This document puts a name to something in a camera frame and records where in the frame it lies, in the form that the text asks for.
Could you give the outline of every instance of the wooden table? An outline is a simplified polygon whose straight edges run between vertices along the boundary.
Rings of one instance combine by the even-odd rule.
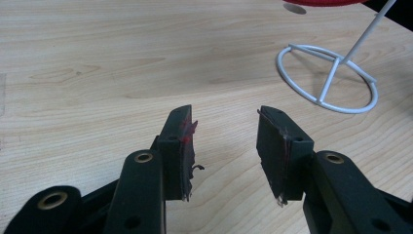
[[[413,34],[384,19],[354,61],[378,79],[379,102],[349,115],[315,106],[283,81],[289,42],[345,54],[374,18],[362,5],[307,8],[282,1],[2,1],[0,230],[35,193],[66,184],[88,194],[148,148],[175,107],[199,120],[189,203],[167,202],[169,233],[308,233],[302,203],[280,208],[255,149],[258,114],[285,111],[315,150],[351,157],[374,186],[413,194]],[[297,83],[321,89],[329,65],[285,59]],[[369,99],[340,71],[328,98]]]

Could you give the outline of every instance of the wire stand base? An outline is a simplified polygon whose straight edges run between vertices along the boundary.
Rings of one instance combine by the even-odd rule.
[[[310,95],[309,93],[307,93],[306,91],[304,91],[303,89],[301,89],[288,76],[287,72],[285,71],[283,64],[282,64],[282,58],[286,53],[291,52],[292,50],[299,50],[311,56],[315,56],[320,59],[325,59],[325,60],[332,62],[331,70],[328,74],[327,80],[324,83],[324,86],[322,87],[322,91],[319,97],[314,97]],[[336,106],[336,105],[333,105],[333,104],[330,104],[324,101],[325,96],[327,95],[328,89],[330,88],[331,82],[334,78],[334,74],[337,70],[337,67],[342,64],[347,65],[351,70],[357,73],[365,81],[368,88],[370,89],[371,100],[367,105],[365,105],[362,108],[340,107],[340,106]],[[374,79],[372,76],[367,74],[364,70],[362,70],[360,67],[358,67],[355,63],[353,63],[349,59],[345,59],[343,56],[336,54],[334,52],[328,51],[321,47],[315,47],[315,46],[310,46],[310,45],[290,44],[288,45],[287,48],[285,48],[279,53],[277,57],[277,68],[282,78],[285,80],[286,83],[288,83],[289,86],[291,86],[293,90],[295,90],[298,94],[300,94],[302,97],[306,98],[307,100],[311,101],[312,103],[315,103],[329,110],[337,111],[340,113],[346,113],[346,114],[359,114],[359,113],[363,113],[363,112],[366,112],[372,109],[376,105],[377,100],[379,98],[376,85],[375,85],[376,79]]]

